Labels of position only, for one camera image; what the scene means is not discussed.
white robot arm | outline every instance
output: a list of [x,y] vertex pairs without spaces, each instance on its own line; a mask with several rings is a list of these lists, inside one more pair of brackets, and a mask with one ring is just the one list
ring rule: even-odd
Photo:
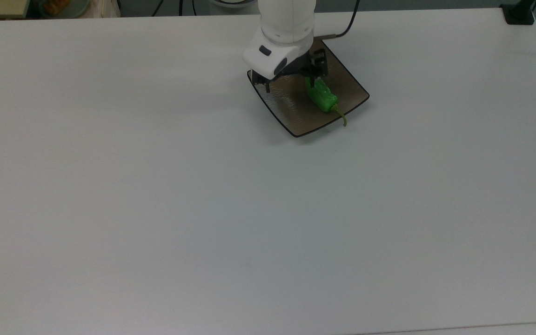
[[287,67],[295,67],[295,72],[306,65],[314,37],[315,0],[258,0],[258,6],[261,25],[244,60],[256,76],[269,82]]

black button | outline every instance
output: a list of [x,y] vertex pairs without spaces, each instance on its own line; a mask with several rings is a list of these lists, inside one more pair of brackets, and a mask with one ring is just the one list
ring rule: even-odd
[[267,47],[261,45],[261,46],[260,46],[260,53],[263,53],[263,54],[266,55],[266,56],[270,56],[270,54],[272,53],[272,51],[269,50]]

black cable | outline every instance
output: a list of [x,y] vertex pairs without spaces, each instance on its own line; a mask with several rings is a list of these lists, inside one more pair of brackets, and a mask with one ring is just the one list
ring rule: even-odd
[[345,36],[349,30],[351,30],[351,26],[353,25],[353,22],[355,22],[355,16],[357,15],[357,10],[359,10],[359,2],[361,0],[357,0],[357,2],[355,2],[355,9],[353,9],[353,16],[351,17],[351,21],[348,23],[348,27],[347,29],[342,32],[341,34],[330,34],[330,35],[324,35],[324,36],[316,36],[315,39],[316,40],[332,40],[333,38],[338,38],[338,37],[342,37],[342,36]]
[[162,5],[162,2],[163,2],[163,1],[164,1],[164,0],[160,0],[160,2],[158,2],[158,6],[157,6],[157,9],[155,9],[155,10],[154,10],[153,16],[155,16],[155,15],[156,15],[156,13],[158,12],[158,9],[159,9],[159,8],[160,8],[160,6]]
[[351,21],[348,23],[347,30],[342,32],[342,34],[337,34],[337,38],[345,36],[349,32],[349,30],[351,30],[351,26],[353,25],[353,22],[355,22],[355,15],[357,15],[357,10],[359,9],[359,2],[360,1],[361,0],[357,0],[357,2],[355,2],[355,9],[353,9],[353,16],[351,17]]

green pepper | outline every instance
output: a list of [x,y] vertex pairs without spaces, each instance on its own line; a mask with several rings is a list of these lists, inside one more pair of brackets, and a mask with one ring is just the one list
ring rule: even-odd
[[330,113],[330,111],[334,110],[334,112],[337,112],[338,115],[342,117],[344,126],[347,126],[347,117],[341,113],[340,109],[338,109],[338,97],[330,92],[330,89],[324,80],[317,78],[313,87],[311,87],[311,80],[306,77],[306,89],[311,101],[313,101],[322,112]]

pepper stem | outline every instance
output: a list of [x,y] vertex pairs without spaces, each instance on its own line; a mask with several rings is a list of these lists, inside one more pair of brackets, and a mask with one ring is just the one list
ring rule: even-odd
[[344,125],[342,125],[343,127],[346,127],[347,126],[347,117],[341,113],[341,110],[338,109],[338,105],[334,105],[332,106],[332,110],[334,110],[334,112],[338,113],[338,115],[340,115],[342,117],[342,120],[344,121]]

